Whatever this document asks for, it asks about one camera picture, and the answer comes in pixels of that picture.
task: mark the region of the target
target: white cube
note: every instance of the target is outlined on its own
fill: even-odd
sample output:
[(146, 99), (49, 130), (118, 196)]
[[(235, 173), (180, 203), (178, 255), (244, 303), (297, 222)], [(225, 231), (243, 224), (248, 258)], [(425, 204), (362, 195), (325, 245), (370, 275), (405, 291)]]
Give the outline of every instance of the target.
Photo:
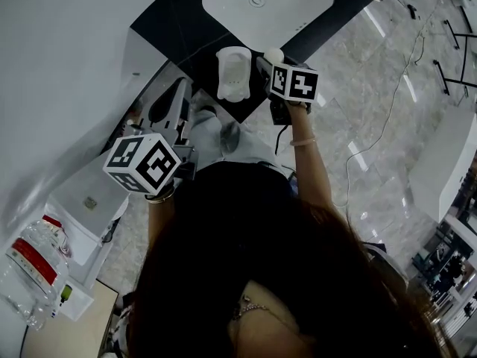
[(280, 63), (272, 69), (270, 91), (288, 101), (318, 102), (318, 72)]
[(157, 195), (179, 165), (164, 137), (153, 133), (117, 139), (103, 171), (127, 191)]

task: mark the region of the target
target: white ball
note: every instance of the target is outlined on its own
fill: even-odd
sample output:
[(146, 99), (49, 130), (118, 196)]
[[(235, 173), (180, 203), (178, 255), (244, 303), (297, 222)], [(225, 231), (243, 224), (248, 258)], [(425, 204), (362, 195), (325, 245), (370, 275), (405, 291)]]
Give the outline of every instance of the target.
[(283, 63), (285, 55), (282, 52), (282, 49), (278, 48), (269, 48), (263, 54), (263, 57), (272, 64)]

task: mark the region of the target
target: white cable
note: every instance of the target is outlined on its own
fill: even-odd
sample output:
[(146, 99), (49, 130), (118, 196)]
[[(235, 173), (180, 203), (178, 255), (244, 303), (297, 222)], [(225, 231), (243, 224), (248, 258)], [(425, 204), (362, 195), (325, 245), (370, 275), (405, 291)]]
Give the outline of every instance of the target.
[(388, 117), (386, 118), (385, 120), (385, 123), (384, 123), (384, 126), (382, 127), (382, 132), (381, 132), (381, 135), (379, 135), (378, 139), (376, 141), (373, 142), (373, 144), (371, 146), (369, 146), (368, 148), (364, 149), (364, 150), (361, 150), (360, 152), (357, 152), (353, 155), (351, 155), (350, 157), (348, 157), (347, 161), (346, 161), (346, 179), (347, 179), (347, 196), (346, 196), (346, 202), (341, 205), (341, 206), (337, 206), (334, 202), (333, 202), (333, 205), (336, 207), (336, 208), (344, 208), (346, 207), (346, 217), (347, 217), (347, 221), (348, 223), (350, 223), (350, 218), (349, 218), (349, 212), (348, 212), (348, 204), (349, 204), (349, 201), (350, 201), (350, 170), (349, 170), (349, 164), (350, 164), (350, 160), (354, 157), (356, 157), (357, 155), (360, 155), (360, 154), (363, 154), (364, 152), (368, 152), (369, 150), (371, 150), (380, 140), (381, 138), (383, 137), (384, 133), (385, 133), (385, 130), (386, 130), (386, 127), (388, 126), (388, 123), (389, 123), (389, 120), (391, 118), (391, 114), (393, 112), (393, 107), (394, 107), (394, 102), (396, 101), (396, 94), (397, 94), (397, 90), (399, 89), (399, 86), (401, 85), (401, 80), (402, 80), (402, 77), (405, 75), (405, 73), (407, 72), (408, 70), (408, 67), (409, 65), (411, 64), (411, 60), (412, 60), (412, 56), (414, 55), (414, 51), (416, 50), (416, 44), (417, 44), (417, 41), (419, 40), (419, 37), (421, 36), (422, 32), (424, 31), (424, 29), (426, 28), (429, 20), (432, 18), (432, 16), (434, 15), (435, 11), (437, 10), (437, 6), (438, 6), (439, 2), (437, 0), (437, 3), (436, 5), (434, 6), (434, 10), (431, 12), (431, 14), (429, 15), (429, 17), (427, 18), (426, 22), (424, 23), (423, 27), (420, 29), (419, 31), (419, 34), (417, 35), (416, 37), (416, 40), (414, 41), (414, 46), (412, 48), (412, 52), (411, 52), (411, 55), (409, 56), (409, 61), (407, 62), (405, 68), (404, 68), (404, 71), (401, 73), (400, 77), (399, 77), (399, 80), (397, 82), (397, 87), (396, 89), (394, 90), (394, 94), (393, 94), (393, 101), (391, 102), (391, 108), (389, 109), (389, 113), (388, 113)]

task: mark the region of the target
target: beige table top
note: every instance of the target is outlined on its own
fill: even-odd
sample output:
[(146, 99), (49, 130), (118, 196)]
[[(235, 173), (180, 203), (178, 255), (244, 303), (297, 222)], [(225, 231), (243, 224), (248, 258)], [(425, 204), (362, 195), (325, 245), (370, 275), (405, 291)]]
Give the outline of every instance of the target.
[(22, 358), (96, 358), (118, 293), (99, 281), (92, 293), (94, 302), (76, 322), (60, 313), (40, 331), (29, 329)]

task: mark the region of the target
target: sink drain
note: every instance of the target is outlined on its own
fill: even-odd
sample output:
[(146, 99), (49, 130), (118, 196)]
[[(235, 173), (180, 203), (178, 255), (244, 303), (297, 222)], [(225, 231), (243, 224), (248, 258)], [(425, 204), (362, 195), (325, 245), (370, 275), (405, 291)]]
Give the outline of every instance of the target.
[(255, 8), (261, 8), (265, 5), (265, 0), (248, 0), (249, 4)]

